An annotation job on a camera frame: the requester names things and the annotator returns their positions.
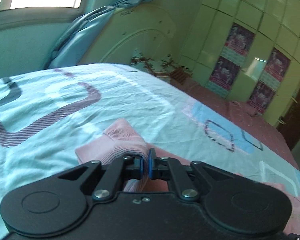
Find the pink sweater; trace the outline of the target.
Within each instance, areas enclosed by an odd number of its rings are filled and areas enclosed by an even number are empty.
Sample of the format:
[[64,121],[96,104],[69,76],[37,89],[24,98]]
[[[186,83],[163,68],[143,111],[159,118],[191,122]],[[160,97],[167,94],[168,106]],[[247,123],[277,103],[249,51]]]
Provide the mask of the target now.
[[[148,151],[153,145],[148,144],[134,130],[125,119],[118,119],[111,124],[100,137],[77,149],[75,153],[80,164],[92,160],[99,160],[103,164],[110,164],[115,158],[130,155],[139,155],[148,160]],[[167,183],[159,180],[150,180],[144,176],[141,180],[130,180],[124,188],[127,192],[167,191]],[[287,194],[292,202],[292,215],[284,230],[286,234],[300,235],[300,197]]]

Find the pink checked bedspread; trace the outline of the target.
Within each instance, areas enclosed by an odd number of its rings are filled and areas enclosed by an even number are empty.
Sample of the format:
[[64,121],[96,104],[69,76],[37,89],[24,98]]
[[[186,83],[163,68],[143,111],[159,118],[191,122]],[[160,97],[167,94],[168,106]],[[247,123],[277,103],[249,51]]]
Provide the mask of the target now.
[[210,107],[265,144],[292,166],[299,168],[283,135],[276,128],[268,124],[261,116],[250,116],[247,113],[247,103],[227,101],[214,92],[202,87],[190,77],[187,78],[183,85],[174,80],[171,80],[170,84],[200,101],[207,107]]

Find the patterned pillow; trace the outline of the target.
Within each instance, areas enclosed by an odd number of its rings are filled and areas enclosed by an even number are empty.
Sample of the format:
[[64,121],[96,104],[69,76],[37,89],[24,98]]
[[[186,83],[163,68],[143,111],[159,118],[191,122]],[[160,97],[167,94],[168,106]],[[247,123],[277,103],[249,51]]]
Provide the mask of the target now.
[[154,60],[145,57],[141,51],[136,50],[130,59],[130,65],[167,83],[174,80],[183,85],[187,78],[192,76],[192,70],[177,64],[172,59],[171,54],[168,54],[162,60]]

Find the patterned light blue bedsheet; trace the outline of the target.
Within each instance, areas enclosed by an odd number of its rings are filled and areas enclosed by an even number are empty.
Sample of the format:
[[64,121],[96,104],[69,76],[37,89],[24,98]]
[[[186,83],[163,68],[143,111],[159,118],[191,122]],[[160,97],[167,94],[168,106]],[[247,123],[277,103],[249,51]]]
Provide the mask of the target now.
[[[9,191],[86,162],[75,149],[123,118],[157,150],[200,160],[287,192],[300,234],[300,171],[273,128],[234,124],[181,90],[120,64],[0,78],[0,202]],[[0,215],[0,239],[7,229]]]

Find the folded pink cloth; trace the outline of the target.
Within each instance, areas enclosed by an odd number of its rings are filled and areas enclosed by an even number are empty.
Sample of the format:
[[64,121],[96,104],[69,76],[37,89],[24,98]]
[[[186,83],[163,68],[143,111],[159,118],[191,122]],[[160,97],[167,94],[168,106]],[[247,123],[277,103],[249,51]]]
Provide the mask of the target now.
[[251,107],[249,105],[248,105],[247,113],[250,116],[260,116],[261,115],[261,113],[256,108]]

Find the lower left poster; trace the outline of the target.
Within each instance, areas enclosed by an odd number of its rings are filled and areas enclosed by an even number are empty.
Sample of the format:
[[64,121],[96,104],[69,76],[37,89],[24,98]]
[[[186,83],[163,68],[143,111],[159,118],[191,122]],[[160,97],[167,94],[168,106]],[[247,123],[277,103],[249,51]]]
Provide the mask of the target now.
[[229,91],[240,70],[240,66],[220,56],[210,75],[209,81]]

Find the poster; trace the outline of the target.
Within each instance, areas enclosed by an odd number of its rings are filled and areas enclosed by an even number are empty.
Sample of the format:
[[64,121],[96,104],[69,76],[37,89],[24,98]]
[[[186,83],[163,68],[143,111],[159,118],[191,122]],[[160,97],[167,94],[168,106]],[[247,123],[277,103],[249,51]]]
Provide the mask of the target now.
[[281,82],[285,76],[289,64],[290,59],[278,49],[273,48],[264,71],[275,80]]
[[226,39],[225,46],[239,55],[246,56],[254,40],[255,34],[245,27],[234,23]]
[[247,103],[254,107],[258,113],[263,114],[271,103],[275,91],[262,81],[258,81]]
[[209,81],[229,91],[240,70],[240,66],[220,56],[210,75]]

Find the lower right poster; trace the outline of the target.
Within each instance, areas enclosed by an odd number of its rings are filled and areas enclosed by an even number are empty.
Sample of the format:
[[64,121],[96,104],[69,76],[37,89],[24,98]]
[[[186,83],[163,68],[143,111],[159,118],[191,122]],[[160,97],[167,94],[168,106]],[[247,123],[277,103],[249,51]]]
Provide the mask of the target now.
[[247,103],[254,107],[258,113],[263,114],[271,103],[275,91],[262,81],[258,81]]

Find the blue curtain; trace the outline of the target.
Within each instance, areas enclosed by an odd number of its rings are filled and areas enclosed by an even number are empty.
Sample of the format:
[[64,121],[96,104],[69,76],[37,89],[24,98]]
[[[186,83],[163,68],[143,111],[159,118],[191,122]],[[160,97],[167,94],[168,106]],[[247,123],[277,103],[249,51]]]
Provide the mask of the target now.
[[109,22],[115,9],[133,8],[153,0],[116,0],[76,18],[57,40],[44,69],[75,66]]

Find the cream arched headboard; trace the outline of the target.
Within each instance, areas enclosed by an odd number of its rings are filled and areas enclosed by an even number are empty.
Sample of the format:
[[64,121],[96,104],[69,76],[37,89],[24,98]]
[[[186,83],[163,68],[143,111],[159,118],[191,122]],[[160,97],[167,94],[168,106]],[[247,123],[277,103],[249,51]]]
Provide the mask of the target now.
[[129,65],[136,50],[147,59],[159,61],[171,55],[178,62],[190,25],[187,15],[154,4],[117,9],[78,64]]

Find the brown wooden door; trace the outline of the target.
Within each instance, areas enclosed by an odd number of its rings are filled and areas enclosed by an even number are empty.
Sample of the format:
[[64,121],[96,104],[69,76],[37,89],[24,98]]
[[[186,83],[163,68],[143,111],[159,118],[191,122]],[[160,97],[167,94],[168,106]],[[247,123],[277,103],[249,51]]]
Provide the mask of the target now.
[[300,140],[300,89],[287,113],[280,119],[277,130],[283,135],[289,149],[292,150]]

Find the upper left poster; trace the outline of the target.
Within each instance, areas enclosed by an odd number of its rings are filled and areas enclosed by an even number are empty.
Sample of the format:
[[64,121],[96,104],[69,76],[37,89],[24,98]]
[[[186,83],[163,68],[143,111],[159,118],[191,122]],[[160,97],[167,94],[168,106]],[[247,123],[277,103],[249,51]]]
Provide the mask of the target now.
[[234,23],[226,39],[225,46],[239,55],[246,56],[254,40],[255,34],[245,27]]

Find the cream wardrobe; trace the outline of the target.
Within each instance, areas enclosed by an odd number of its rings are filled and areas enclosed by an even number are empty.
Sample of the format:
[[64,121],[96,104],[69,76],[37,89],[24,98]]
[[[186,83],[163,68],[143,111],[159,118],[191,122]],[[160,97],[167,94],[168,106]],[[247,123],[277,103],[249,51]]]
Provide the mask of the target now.
[[300,88],[300,0],[202,0],[180,61],[278,125]]

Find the upper right poster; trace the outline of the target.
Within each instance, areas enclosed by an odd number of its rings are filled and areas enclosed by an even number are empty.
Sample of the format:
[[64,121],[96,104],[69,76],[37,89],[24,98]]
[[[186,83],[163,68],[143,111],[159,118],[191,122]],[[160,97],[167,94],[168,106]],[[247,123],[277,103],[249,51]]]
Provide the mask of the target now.
[[290,59],[278,49],[273,48],[264,71],[275,80],[281,82],[285,76],[289,64]]

